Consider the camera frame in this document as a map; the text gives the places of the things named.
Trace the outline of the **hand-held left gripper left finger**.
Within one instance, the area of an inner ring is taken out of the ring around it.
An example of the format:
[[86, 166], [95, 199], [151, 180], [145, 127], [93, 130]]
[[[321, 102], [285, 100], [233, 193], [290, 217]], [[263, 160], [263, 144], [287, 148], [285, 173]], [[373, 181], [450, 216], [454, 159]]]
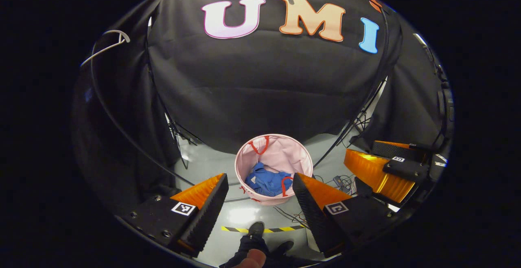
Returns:
[[226, 173], [174, 196], [155, 195], [117, 218], [141, 236], [177, 254], [198, 257], [229, 190]]

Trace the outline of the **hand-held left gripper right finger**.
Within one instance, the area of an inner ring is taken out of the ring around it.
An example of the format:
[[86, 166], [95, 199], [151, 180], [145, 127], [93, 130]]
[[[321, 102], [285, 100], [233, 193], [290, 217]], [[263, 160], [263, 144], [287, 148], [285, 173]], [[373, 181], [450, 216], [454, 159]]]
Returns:
[[370, 196], [350, 196], [300, 173], [294, 175], [292, 190], [324, 256], [350, 253], [401, 222], [398, 212]]

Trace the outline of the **blue corduroy shirt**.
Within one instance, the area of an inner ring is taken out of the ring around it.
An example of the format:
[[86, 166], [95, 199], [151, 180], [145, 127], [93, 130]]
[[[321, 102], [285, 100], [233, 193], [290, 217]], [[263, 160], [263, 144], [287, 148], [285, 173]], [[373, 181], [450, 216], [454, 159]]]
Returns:
[[263, 196], [287, 196], [293, 183], [293, 177], [289, 173], [268, 171], [265, 164], [258, 162], [246, 177], [245, 183]]

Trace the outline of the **pink laundry hamper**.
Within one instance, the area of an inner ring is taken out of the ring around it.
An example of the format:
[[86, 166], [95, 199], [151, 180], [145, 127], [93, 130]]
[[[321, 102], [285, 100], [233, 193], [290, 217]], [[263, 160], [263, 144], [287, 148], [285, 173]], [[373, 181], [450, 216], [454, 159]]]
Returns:
[[245, 183], [246, 177], [251, 173], [253, 166], [261, 162], [268, 171], [277, 173], [289, 173], [294, 178], [303, 175], [312, 177], [314, 171], [313, 161], [309, 151], [298, 140], [281, 134], [266, 134], [257, 136], [246, 142], [238, 150], [234, 162], [236, 176], [242, 190], [249, 198], [260, 205], [276, 206], [286, 203], [295, 196], [292, 186], [288, 195], [263, 196], [256, 193]]

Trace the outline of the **black clothes rack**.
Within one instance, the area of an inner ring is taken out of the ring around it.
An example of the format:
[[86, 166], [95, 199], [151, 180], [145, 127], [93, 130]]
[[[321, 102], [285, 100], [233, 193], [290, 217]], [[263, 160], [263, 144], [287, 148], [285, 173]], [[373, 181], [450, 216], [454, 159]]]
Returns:
[[376, 0], [146, 0], [111, 30], [124, 43], [82, 66], [106, 114], [152, 170], [143, 192], [176, 195], [166, 181], [177, 146], [160, 145], [164, 112], [223, 153], [282, 134], [343, 143], [398, 59], [398, 16]]

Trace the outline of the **yellow black floor tape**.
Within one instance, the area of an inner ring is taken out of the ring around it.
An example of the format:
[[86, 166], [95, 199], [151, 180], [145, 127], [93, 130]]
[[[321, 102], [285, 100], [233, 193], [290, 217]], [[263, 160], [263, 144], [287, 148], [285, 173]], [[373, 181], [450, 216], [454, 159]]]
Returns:
[[[222, 231], [249, 233], [249, 229], [247, 229], [247, 228], [234, 228], [234, 227], [222, 226], [221, 229], [222, 229]], [[303, 225], [296, 225], [296, 226], [279, 227], [279, 228], [266, 228], [266, 229], [264, 229], [264, 233], [280, 233], [280, 232], [288, 232], [288, 231], [297, 231], [300, 229], [306, 229], [306, 227]]]

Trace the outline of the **black tripod stand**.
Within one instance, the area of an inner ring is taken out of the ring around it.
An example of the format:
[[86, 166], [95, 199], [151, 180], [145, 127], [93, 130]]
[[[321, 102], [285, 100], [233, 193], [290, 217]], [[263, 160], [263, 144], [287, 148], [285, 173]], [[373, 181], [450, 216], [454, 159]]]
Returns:
[[366, 108], [362, 110], [360, 115], [355, 119], [355, 123], [353, 126], [353, 131], [356, 131], [356, 134], [353, 134], [352, 138], [350, 138], [349, 146], [354, 146], [355, 142], [361, 138], [361, 135], [368, 127], [370, 120], [372, 119], [372, 112], [374, 110], [373, 102], [370, 102]]
[[164, 117], [166, 118], [168, 128], [174, 140], [174, 144], [177, 146], [177, 150], [180, 155], [180, 160], [184, 168], [188, 169], [190, 160], [187, 151], [190, 149], [191, 146], [199, 146], [203, 144], [203, 141], [200, 140], [198, 137], [194, 136], [194, 134], [186, 130], [180, 124], [175, 122], [175, 120], [171, 118], [168, 112], [164, 112]]

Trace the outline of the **person's dark trousers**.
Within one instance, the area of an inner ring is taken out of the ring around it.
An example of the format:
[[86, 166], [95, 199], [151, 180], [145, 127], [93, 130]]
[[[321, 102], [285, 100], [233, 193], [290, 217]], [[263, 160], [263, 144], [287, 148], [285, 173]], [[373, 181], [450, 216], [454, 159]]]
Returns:
[[261, 250], [266, 254], [266, 262], [263, 268], [301, 268], [305, 266], [313, 266], [318, 264], [320, 261], [309, 260], [302, 257], [296, 257], [292, 255], [280, 255], [275, 250], [269, 250], [264, 238], [250, 238], [249, 236], [243, 236], [240, 239], [240, 245], [238, 251], [230, 258], [226, 263], [223, 263], [219, 268], [232, 268], [245, 259], [247, 253], [251, 249]]

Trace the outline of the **black backdrop cloth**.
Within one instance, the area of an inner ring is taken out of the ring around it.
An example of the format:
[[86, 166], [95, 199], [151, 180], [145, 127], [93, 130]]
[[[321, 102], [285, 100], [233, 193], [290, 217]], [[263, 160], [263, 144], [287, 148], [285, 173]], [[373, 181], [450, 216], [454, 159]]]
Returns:
[[143, 0], [99, 36], [73, 91], [86, 184], [120, 214], [180, 175], [174, 137], [227, 154], [256, 136], [418, 144], [445, 154], [448, 79], [428, 41], [382, 0]]

